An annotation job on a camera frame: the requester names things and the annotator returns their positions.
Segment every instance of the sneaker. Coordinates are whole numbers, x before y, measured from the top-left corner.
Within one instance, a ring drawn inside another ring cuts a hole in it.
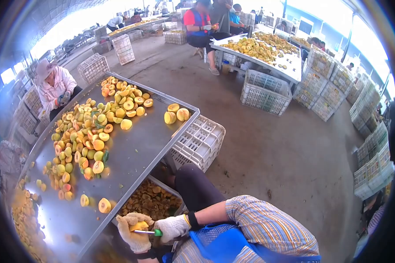
[[[211,69],[209,68],[209,70],[211,71],[212,74],[214,74],[215,76],[219,76],[219,71],[217,69]]]

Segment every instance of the black pants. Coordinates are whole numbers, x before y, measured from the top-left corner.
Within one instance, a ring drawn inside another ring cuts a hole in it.
[[[199,211],[225,200],[205,173],[194,164],[180,167],[174,184],[189,211]]]
[[[119,28],[122,28],[122,27],[124,27],[124,25],[123,25],[123,24],[118,24],[118,26],[119,26]],[[116,30],[117,30],[117,28],[116,28],[116,27],[109,26],[108,24],[107,24],[107,28],[108,28],[108,29],[110,29],[110,30],[111,30],[111,32],[113,32],[113,31],[116,31]]]
[[[244,27],[230,27],[231,34],[243,34],[249,33],[249,30]]]
[[[188,36],[187,43],[195,48],[206,48],[206,53],[208,54],[212,50],[214,50],[209,43],[212,42],[211,39],[215,38],[216,40],[224,39],[230,37],[228,33],[217,32],[212,33],[210,36]]]
[[[74,87],[73,93],[72,93],[72,95],[70,96],[70,100],[69,100],[69,101],[71,101],[71,100],[72,100],[79,92],[81,92],[81,91],[82,91],[82,88],[81,88],[81,87],[79,87],[79,86]],[[50,112],[50,122],[53,122],[54,117],[56,117],[57,114],[58,114],[63,108],[64,108],[64,106],[61,106],[61,107],[58,107],[58,108],[56,108],[56,109],[54,109],[54,110],[52,110],[52,111]]]

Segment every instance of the glove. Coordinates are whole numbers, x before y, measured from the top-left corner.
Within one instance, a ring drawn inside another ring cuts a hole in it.
[[[66,103],[68,103],[69,100],[70,100],[70,92],[66,91],[66,92],[63,94],[63,98],[61,99],[61,102],[62,102],[63,104],[66,104]]]
[[[211,25],[206,25],[206,26],[203,26],[203,29],[205,29],[205,30],[211,30],[211,29],[212,29],[212,26],[211,26]]]
[[[185,235],[191,228],[186,215],[171,216],[155,222],[154,229],[160,229],[163,232],[161,237],[162,243],[167,243],[178,236]]]
[[[148,225],[152,225],[154,221],[147,215],[139,213],[128,213],[125,216],[118,215],[116,217],[118,222],[118,229],[121,238],[130,246],[130,249],[135,253],[146,252],[151,248],[148,234],[138,234],[130,232],[129,226],[133,226],[140,221],[145,221]]]

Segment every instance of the table leg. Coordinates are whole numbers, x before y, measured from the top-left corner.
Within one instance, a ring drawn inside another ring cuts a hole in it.
[[[174,162],[173,156],[171,155],[170,151],[168,151],[164,155],[163,160],[164,160],[165,164],[167,165],[168,169],[170,169],[171,174],[175,175],[177,172],[177,167],[176,167],[176,164]]]

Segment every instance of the stainless steel table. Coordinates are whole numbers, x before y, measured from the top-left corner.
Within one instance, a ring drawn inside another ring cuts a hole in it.
[[[121,32],[119,32],[117,34],[114,34],[114,35],[111,35],[111,36],[105,35],[105,36],[102,36],[101,38],[109,39],[111,41],[112,39],[115,39],[115,38],[117,38],[117,37],[119,37],[121,35],[129,33],[132,30],[135,30],[135,29],[138,29],[138,28],[141,28],[141,27],[145,27],[145,26],[149,26],[149,25],[153,25],[153,24],[160,24],[160,23],[165,22],[167,19],[168,18],[161,18],[161,19],[158,19],[158,20],[155,20],[155,21],[150,21],[150,22],[147,22],[147,23],[143,23],[141,25],[138,25],[138,26],[131,27],[129,29],[123,30],[123,31],[121,31]]]
[[[72,201],[59,200],[58,191],[50,187],[48,175],[42,174],[42,167],[47,161],[52,161],[55,157],[51,134],[55,131],[52,122],[44,133],[39,137],[33,147],[24,166],[21,177],[28,175],[30,182],[26,183],[25,189],[32,194],[40,196],[38,207],[38,222],[45,234],[47,246],[54,252],[60,262],[71,262],[69,255],[77,255],[78,259],[84,255],[90,245],[98,237],[101,231],[116,215],[118,210],[149,175],[151,170],[165,156],[171,157],[169,150],[179,139],[180,135],[199,116],[198,108],[182,102],[167,94],[146,87],[137,82],[126,79],[114,73],[106,73],[95,83],[82,90],[66,107],[57,115],[60,119],[62,114],[73,110],[79,103],[85,103],[88,98],[96,100],[96,103],[106,103],[114,99],[113,96],[104,98],[101,95],[101,81],[108,76],[115,76],[121,81],[136,85],[143,92],[148,92],[154,100],[151,108],[146,108],[147,115],[135,116],[131,118],[133,125],[129,130],[122,130],[120,124],[113,124],[114,130],[110,133],[110,140],[105,142],[109,146],[109,160],[106,165],[111,172],[107,178],[95,178],[87,181],[80,173],[77,163],[71,173],[69,183],[72,186],[74,198]],[[182,122],[177,121],[173,125],[164,122],[164,113],[171,103],[178,103],[181,107],[190,111],[190,119],[181,127]],[[31,168],[31,162],[35,161],[35,166]],[[36,180],[41,179],[47,184],[47,189],[42,192],[36,186]],[[80,206],[80,196],[86,194],[90,199],[88,207]],[[98,202],[101,198],[107,198],[113,202],[110,213],[100,213]],[[65,241],[65,234],[76,235],[79,242],[68,243]]]
[[[300,83],[301,77],[302,77],[302,66],[301,66],[301,54],[300,54],[299,48],[297,48],[299,50],[298,56],[295,53],[284,54],[284,57],[282,57],[282,58],[277,57],[276,58],[276,61],[275,61],[276,66],[274,66],[274,65],[270,65],[262,60],[254,59],[249,55],[242,54],[238,51],[221,46],[223,44],[227,44],[228,40],[233,40],[234,42],[237,42],[238,40],[242,39],[243,37],[247,37],[247,34],[241,34],[241,35],[225,38],[222,40],[215,40],[210,45],[212,48],[221,51],[221,54],[220,54],[221,58],[224,56],[224,52],[231,54],[231,55],[236,55],[236,56],[239,56],[245,60],[253,62],[257,65],[260,65],[265,69],[270,70],[272,76],[280,77],[280,78],[288,81],[290,83],[290,86],[292,86],[293,84],[297,85],[298,83]],[[280,68],[278,66],[279,64],[286,65],[287,69]],[[218,66],[218,68],[221,68],[222,59],[218,60],[217,66]]]

